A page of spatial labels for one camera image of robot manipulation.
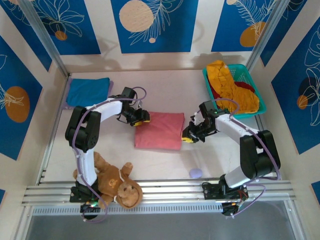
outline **plastic basket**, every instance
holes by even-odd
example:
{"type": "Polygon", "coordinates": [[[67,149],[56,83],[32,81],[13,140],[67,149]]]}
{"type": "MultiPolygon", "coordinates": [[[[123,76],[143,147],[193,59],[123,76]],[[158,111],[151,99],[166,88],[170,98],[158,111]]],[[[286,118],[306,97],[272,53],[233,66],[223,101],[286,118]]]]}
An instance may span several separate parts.
{"type": "MultiPolygon", "coordinates": [[[[256,94],[256,96],[259,98],[259,110],[255,113],[241,113],[241,114],[235,114],[234,117],[236,119],[246,119],[246,118],[250,118],[252,116],[258,115],[258,114],[263,114],[267,111],[267,107],[265,105],[264,100],[262,99],[252,77],[250,76],[250,73],[248,72],[248,69],[246,68],[246,66],[242,65],[242,64],[230,64],[228,65],[230,73],[234,79],[235,82],[245,82],[249,85],[251,85],[254,88],[254,93],[256,94]]],[[[204,79],[205,79],[205,84],[206,87],[208,89],[208,92],[210,94],[210,98],[212,100],[214,100],[214,95],[211,91],[210,88],[210,84],[209,84],[209,80],[208,80],[208,73],[207,73],[207,68],[205,67],[202,70],[204,79]]],[[[213,105],[215,108],[217,108],[217,104],[215,102],[213,102],[213,105]]]]}

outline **plush toy face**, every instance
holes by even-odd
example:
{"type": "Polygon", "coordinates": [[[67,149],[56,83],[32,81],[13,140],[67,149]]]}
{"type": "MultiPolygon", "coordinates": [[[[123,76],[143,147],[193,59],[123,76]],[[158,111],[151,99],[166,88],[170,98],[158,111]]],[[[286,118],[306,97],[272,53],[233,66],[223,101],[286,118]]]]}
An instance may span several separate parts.
{"type": "Polygon", "coordinates": [[[138,190],[127,182],[123,182],[118,188],[118,196],[127,207],[135,205],[139,198],[138,190]]]}

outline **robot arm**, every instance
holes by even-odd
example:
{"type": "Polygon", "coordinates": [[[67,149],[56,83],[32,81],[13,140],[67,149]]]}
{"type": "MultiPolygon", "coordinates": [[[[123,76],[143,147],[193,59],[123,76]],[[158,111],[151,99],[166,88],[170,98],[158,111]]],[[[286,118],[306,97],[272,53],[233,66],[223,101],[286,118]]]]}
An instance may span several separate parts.
{"type": "Polygon", "coordinates": [[[199,108],[204,120],[199,122],[196,116],[192,116],[189,126],[182,132],[183,141],[187,143],[205,142],[206,137],[222,132],[232,138],[240,147],[240,166],[222,175],[219,184],[203,183],[204,198],[245,201],[246,198],[242,199],[242,194],[239,194],[241,191],[247,191],[245,183],[275,172],[272,160],[252,133],[262,140],[274,158],[277,167],[280,168],[281,164],[274,138],[268,130],[258,131],[230,116],[227,110],[215,109],[211,101],[203,102],[199,108]]]}
{"type": "MultiPolygon", "coordinates": [[[[83,179],[96,192],[98,192],[98,181],[95,172],[94,147],[98,142],[100,123],[114,115],[119,116],[117,118],[119,121],[120,117],[124,116],[126,123],[131,126],[137,126],[141,122],[150,121],[149,113],[146,110],[142,110],[142,108],[135,109],[130,105],[132,100],[128,99],[133,99],[135,95],[136,92],[133,89],[125,87],[121,95],[109,97],[107,101],[113,101],[95,108],[95,110],[90,111],[85,116],[84,121],[81,123],[82,126],[76,135],[75,147],[80,155],[77,168],[81,168],[81,171],[78,169],[78,172],[82,173],[83,179]]],[[[71,147],[76,128],[81,118],[84,113],[91,108],[92,106],[77,106],[74,108],[65,132],[65,139],[71,147]]],[[[71,189],[70,202],[83,203],[94,198],[93,193],[86,187],[83,179],[80,174],[78,174],[75,183],[76,186],[71,189]]]]}

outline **teddy bear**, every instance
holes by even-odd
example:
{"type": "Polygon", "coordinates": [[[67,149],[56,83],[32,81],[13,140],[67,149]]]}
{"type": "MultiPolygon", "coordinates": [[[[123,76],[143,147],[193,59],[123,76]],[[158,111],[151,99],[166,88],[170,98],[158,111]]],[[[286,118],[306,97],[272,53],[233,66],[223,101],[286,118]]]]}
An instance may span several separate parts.
{"type": "MultiPolygon", "coordinates": [[[[127,162],[119,169],[106,162],[98,152],[93,153],[94,167],[97,169],[98,190],[101,198],[108,205],[116,200],[122,207],[131,209],[137,206],[143,197],[139,184],[129,178],[133,169],[131,162],[127,162]]],[[[73,177],[77,179],[78,171],[74,170],[73,177]]],[[[104,209],[105,205],[99,199],[98,205],[104,209]]]]}

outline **vent grille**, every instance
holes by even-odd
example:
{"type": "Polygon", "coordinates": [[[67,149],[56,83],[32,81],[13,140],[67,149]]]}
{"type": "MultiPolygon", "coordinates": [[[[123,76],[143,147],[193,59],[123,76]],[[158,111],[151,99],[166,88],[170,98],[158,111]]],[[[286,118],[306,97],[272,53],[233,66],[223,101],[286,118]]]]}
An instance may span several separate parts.
{"type": "MultiPolygon", "coordinates": [[[[132,209],[125,209],[119,205],[110,205],[109,215],[127,214],[182,214],[182,213],[220,213],[221,203],[173,203],[173,204],[141,204],[132,209]]],[[[104,209],[97,209],[86,215],[102,215],[104,209]]],[[[79,206],[38,206],[33,210],[33,216],[72,216],[80,215],[79,206]]]]}

